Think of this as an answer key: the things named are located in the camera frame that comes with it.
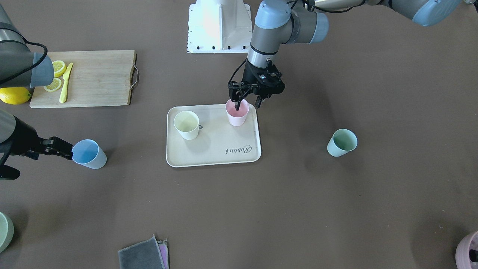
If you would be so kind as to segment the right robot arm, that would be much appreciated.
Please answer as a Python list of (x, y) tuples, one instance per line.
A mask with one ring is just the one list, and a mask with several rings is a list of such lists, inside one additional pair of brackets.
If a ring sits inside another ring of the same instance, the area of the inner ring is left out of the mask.
[[(45, 45), (28, 41), (14, 26), (4, 7), (0, 9), (1, 87), (31, 89), (53, 82), (53, 63)], [(37, 160), (39, 155), (58, 155), (67, 160), (73, 157), (72, 145), (51, 137), (40, 138), (34, 128), (19, 118), (1, 111), (2, 160), (10, 155), (22, 155)]]

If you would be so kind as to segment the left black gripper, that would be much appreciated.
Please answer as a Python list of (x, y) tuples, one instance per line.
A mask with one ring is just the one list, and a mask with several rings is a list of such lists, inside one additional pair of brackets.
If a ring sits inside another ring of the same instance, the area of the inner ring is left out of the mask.
[(272, 60), (266, 60), (265, 68), (256, 67), (246, 60), (240, 85), (229, 84), (229, 98), (234, 102), (235, 110), (238, 111), (241, 101), (247, 95), (257, 95), (255, 107), (259, 109), (265, 99), (270, 98), (273, 94), (281, 94), (284, 90), (282, 74)]

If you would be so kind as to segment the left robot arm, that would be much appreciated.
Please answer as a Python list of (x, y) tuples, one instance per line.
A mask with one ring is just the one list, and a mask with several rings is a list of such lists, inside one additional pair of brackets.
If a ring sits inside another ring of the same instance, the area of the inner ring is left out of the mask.
[(249, 52), (241, 63), (242, 80), (229, 80), (229, 98), (239, 110), (249, 95), (255, 107), (285, 89), (275, 58), (282, 44), (313, 44), (325, 39), (327, 13), (339, 14), (362, 5), (385, 6), (421, 26), (433, 26), (449, 16), (458, 0), (264, 0), (255, 18)]

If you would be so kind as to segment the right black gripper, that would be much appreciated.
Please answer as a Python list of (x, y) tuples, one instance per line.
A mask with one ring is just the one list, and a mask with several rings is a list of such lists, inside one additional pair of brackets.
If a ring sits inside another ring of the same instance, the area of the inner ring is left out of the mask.
[(67, 160), (73, 159), (73, 145), (58, 137), (42, 139), (37, 131), (17, 117), (15, 128), (10, 139), (13, 141), (10, 155), (25, 157), (39, 157), (43, 155), (56, 155)]

